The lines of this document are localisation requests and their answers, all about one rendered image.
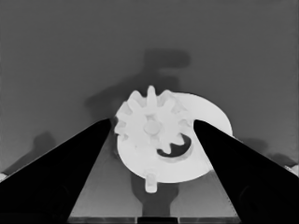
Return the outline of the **round white carrier with pins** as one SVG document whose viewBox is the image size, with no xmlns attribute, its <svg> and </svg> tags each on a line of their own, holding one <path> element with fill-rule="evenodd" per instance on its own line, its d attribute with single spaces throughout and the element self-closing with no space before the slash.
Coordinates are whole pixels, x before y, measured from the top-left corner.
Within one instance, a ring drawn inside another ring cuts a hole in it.
<svg viewBox="0 0 299 224">
<path fill-rule="evenodd" d="M 205 98 L 189 93 L 172 92 L 191 112 L 189 130 L 182 135 L 182 144 L 171 144 L 171 153 L 153 150 L 137 152 L 124 144 L 118 136 L 117 150 L 124 165 L 146 182 L 146 192 L 154 193 L 160 183 L 175 184 L 194 180 L 213 170 L 206 153 L 199 142 L 193 123 L 198 119 L 206 121 L 231 135 L 232 125 L 227 115 Z"/>
</svg>

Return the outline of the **small white toothed gear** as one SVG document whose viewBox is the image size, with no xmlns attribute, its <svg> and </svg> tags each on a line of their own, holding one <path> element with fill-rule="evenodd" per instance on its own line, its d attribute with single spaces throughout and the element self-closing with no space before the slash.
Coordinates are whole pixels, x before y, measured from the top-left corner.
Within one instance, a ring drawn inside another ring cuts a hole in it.
<svg viewBox="0 0 299 224">
<path fill-rule="evenodd" d="M 157 94 L 148 87 L 147 95 L 133 91 L 117 114 L 114 129 L 121 141 L 137 152 L 156 150 L 169 155 L 171 144 L 182 144 L 192 116 L 187 107 L 171 91 Z"/>
</svg>

